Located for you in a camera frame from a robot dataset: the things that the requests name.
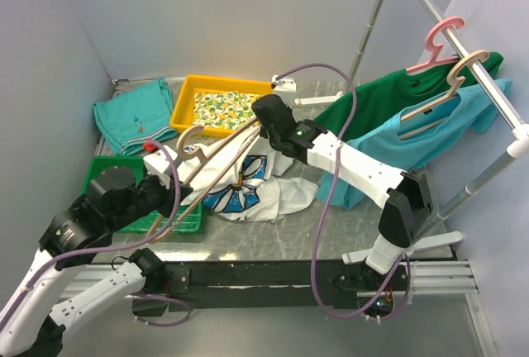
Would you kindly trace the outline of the white daisy print t-shirt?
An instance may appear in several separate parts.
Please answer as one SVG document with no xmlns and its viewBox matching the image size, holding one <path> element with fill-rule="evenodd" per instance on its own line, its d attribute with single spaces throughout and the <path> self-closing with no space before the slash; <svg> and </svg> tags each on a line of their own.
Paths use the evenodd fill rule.
<svg viewBox="0 0 529 357">
<path fill-rule="evenodd" d="M 309 207 L 318 186 L 301 177 L 285 178 L 293 159 L 254 136 L 256 131 L 253 126 L 223 147 L 192 180 L 193 192 L 181 204 L 190 204 L 242 153 L 204 197 L 205 207 L 229 221 L 278 221 Z"/>
</svg>

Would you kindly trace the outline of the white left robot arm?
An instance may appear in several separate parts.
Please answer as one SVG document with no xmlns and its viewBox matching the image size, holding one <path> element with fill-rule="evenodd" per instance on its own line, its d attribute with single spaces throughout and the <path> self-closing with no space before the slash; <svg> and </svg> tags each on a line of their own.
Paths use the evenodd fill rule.
<svg viewBox="0 0 529 357">
<path fill-rule="evenodd" d="M 56 356 L 64 341 L 112 304 L 135 293 L 161 290 L 165 263 L 143 242 L 130 246 L 120 268 L 75 297 L 65 289 L 104 252 L 113 235 L 154 211 L 172 219 L 187 195 L 177 174 L 149 174 L 107 168 L 92 179 L 72 206 L 57 214 L 39 241 L 31 267 L 1 312 L 3 356 Z"/>
</svg>

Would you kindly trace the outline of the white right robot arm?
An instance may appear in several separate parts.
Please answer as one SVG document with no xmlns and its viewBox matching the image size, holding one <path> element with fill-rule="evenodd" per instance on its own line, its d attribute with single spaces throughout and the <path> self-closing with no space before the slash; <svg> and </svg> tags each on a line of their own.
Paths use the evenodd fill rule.
<svg viewBox="0 0 529 357">
<path fill-rule="evenodd" d="M 270 94 L 252 104 L 261 134 L 283 155 L 323 169 L 361 191 L 382 209 L 379 235 L 365 258 L 363 283 L 381 289 L 390 268 L 410 247 L 432 212 L 426 176 L 389 166 L 358 151 L 312 120 L 296 121 L 281 97 Z"/>
</svg>

